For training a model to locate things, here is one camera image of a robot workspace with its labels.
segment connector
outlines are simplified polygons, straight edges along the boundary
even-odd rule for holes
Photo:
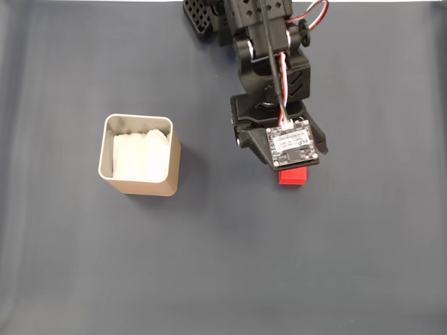
[[[293,129],[295,126],[293,125],[293,120],[285,121],[281,124],[281,129],[283,131],[288,131],[289,129]]]

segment red wire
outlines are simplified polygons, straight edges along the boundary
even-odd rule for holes
[[[285,107],[287,96],[286,96],[286,88],[284,87],[285,84],[286,84],[286,79],[285,79],[284,76],[287,76],[287,69],[283,67],[282,57],[283,57],[283,52],[280,52],[279,53],[279,64],[280,64],[281,81],[282,81],[282,100],[284,102],[284,107]],[[278,118],[278,126],[281,124],[281,120],[283,118],[283,115],[284,115],[284,112],[281,109],[281,112],[279,113],[279,118]]]
[[[319,3],[321,3],[321,2],[324,2],[325,4],[324,4],[324,7],[323,7],[323,10],[321,11],[321,13],[319,15],[319,18],[317,18],[317,20],[315,22],[312,22],[311,25],[309,26],[309,30],[312,30],[325,17],[326,12],[328,11],[328,8],[329,8],[329,1],[328,0],[317,0],[317,1],[313,2],[313,3],[311,3],[310,7],[308,7],[308,9],[303,14],[301,14],[300,16],[297,16],[297,17],[294,17],[292,19],[287,20],[286,23],[290,23],[290,22],[301,20],[302,18],[306,17],[307,14],[309,14],[310,11],[312,9],[314,9],[314,7],[316,5],[318,5]]]

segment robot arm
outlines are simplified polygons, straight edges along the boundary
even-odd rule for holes
[[[320,2],[323,11],[308,27],[304,17]],[[295,19],[291,0],[184,0],[183,8],[199,39],[216,33],[220,45],[235,46],[246,92],[230,98],[237,144],[274,171],[317,164],[316,150],[328,149],[302,103],[310,95],[310,64],[301,46],[310,44],[328,2],[315,1]]]

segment circuit board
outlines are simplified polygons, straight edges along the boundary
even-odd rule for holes
[[[274,166],[318,162],[309,121],[296,121],[287,127],[267,128],[266,132]]]

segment white wire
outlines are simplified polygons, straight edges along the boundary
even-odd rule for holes
[[[325,11],[327,10],[327,7],[329,6],[329,2],[327,0],[319,1],[315,0],[310,4],[310,6],[307,8],[306,13],[309,12],[314,6],[319,4],[320,2],[324,3],[323,9],[321,9],[320,15],[309,25],[309,30],[312,30],[315,28],[315,26],[319,23],[321,18],[325,15]]]
[[[287,65],[286,65],[286,54],[284,52],[279,53],[279,60],[281,62],[281,82],[283,89],[283,102],[284,107],[287,106],[287,98],[288,98],[288,82],[287,82]],[[281,119],[279,123],[284,123],[284,113],[281,113]]]

